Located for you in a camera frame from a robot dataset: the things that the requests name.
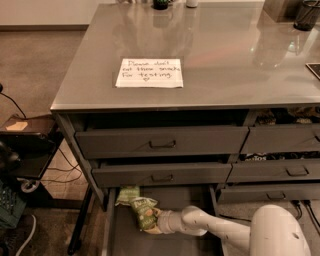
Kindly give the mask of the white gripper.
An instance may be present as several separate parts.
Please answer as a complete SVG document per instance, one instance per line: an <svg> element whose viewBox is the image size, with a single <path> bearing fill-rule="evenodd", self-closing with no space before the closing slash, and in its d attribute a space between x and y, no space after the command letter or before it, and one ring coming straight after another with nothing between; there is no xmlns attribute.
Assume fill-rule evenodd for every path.
<svg viewBox="0 0 320 256"><path fill-rule="evenodd" d="M181 213L167 210L162 211L158 208L152 208L153 214L158 216L157 226L148 229L149 234L173 234L175 232L183 232L183 223Z"/></svg>

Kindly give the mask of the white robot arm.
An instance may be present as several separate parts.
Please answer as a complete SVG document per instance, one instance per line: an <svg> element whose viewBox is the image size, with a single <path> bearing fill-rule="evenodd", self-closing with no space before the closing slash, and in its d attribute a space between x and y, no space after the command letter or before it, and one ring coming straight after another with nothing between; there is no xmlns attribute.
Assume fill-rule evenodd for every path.
<svg viewBox="0 0 320 256"><path fill-rule="evenodd" d="M296 218L277 205L255 211L250 226L209 215L196 206L182 211L156 210L151 234L180 232L192 236L212 233L249 256L311 256L309 245Z"/></svg>

